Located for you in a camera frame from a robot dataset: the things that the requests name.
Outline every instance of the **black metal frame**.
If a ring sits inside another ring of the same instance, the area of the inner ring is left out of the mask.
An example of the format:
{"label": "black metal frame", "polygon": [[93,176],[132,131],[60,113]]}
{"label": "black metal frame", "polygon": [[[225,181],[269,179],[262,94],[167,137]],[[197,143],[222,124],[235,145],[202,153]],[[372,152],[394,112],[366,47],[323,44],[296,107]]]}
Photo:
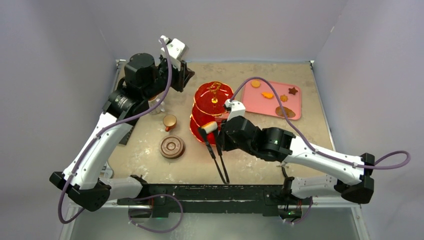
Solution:
{"label": "black metal frame", "polygon": [[[298,199],[283,193],[283,185],[152,184],[145,181],[142,185],[137,198],[169,194],[181,202],[184,213],[262,214],[271,217],[283,214],[279,206],[298,204]],[[117,204],[148,205],[149,202],[124,198],[119,199]],[[309,200],[303,199],[302,204],[308,205]],[[178,204],[167,197],[156,197],[153,209],[153,218],[166,218],[169,213],[180,212]]]}

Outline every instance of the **white backdrop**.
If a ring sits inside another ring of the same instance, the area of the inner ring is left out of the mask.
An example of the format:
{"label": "white backdrop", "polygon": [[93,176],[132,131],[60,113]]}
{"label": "white backdrop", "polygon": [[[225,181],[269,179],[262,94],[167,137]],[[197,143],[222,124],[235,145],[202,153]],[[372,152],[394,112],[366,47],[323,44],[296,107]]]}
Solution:
{"label": "white backdrop", "polygon": [[159,54],[158,36],[165,34],[190,47],[190,61],[278,62],[315,59],[347,2],[87,1],[115,58]]}
{"label": "white backdrop", "polygon": [[424,239],[423,11],[422,0],[349,0],[314,63],[338,151],[412,155],[402,169],[373,173],[362,208],[373,240]]}
{"label": "white backdrop", "polygon": [[90,136],[115,73],[86,4],[0,2],[2,239],[53,240],[62,229],[50,174]]}

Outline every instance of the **red tiered stand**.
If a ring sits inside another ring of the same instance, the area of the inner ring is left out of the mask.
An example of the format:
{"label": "red tiered stand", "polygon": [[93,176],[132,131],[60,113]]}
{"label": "red tiered stand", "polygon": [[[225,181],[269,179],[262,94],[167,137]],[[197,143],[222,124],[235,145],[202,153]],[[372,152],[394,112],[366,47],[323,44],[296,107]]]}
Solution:
{"label": "red tiered stand", "polygon": [[[200,126],[216,121],[220,129],[221,121],[228,117],[224,103],[233,94],[230,86],[219,81],[205,83],[197,89],[190,116],[190,131],[197,140],[205,143],[198,132]],[[207,135],[207,140],[211,145],[216,144],[212,133]]]}

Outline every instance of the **brown cookie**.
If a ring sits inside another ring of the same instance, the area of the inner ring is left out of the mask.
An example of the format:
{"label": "brown cookie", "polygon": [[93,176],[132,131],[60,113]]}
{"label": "brown cookie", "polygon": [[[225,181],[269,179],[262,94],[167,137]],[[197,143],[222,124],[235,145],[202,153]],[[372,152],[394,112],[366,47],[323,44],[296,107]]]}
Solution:
{"label": "brown cookie", "polygon": [[[295,113],[294,111],[292,111],[290,108],[287,108],[287,107],[285,107],[285,106],[283,106],[283,108],[284,108],[285,114],[287,114],[287,117],[288,117],[289,119],[294,118],[294,117],[296,116],[296,113]],[[280,116],[280,117],[283,117],[283,118],[284,118],[283,111],[281,111],[281,108],[280,108],[279,106],[275,109],[275,113],[276,113],[278,116]]]}
{"label": "brown cookie", "polygon": [[295,88],[295,87],[293,87],[293,88],[289,88],[289,89],[288,89],[288,93],[289,93],[289,94],[296,95],[296,93],[297,93],[297,92],[299,92],[299,91],[298,91],[298,90],[296,90],[296,88]]}

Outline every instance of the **orange cookie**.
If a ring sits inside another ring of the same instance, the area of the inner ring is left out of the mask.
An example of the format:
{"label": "orange cookie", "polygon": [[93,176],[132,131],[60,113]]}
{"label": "orange cookie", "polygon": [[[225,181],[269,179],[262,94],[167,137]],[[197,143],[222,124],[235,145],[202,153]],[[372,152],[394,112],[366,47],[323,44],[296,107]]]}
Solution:
{"label": "orange cookie", "polygon": [[289,100],[289,97],[286,95],[281,95],[279,96],[279,99],[281,100],[281,102],[285,103]]}
{"label": "orange cookie", "polygon": [[250,82],[250,85],[252,85],[252,87],[254,87],[254,88],[257,89],[257,88],[259,88],[261,86],[261,82],[259,80],[252,80]]}
{"label": "orange cookie", "polygon": [[262,92],[262,96],[266,99],[272,99],[274,97],[274,94],[270,92]]}

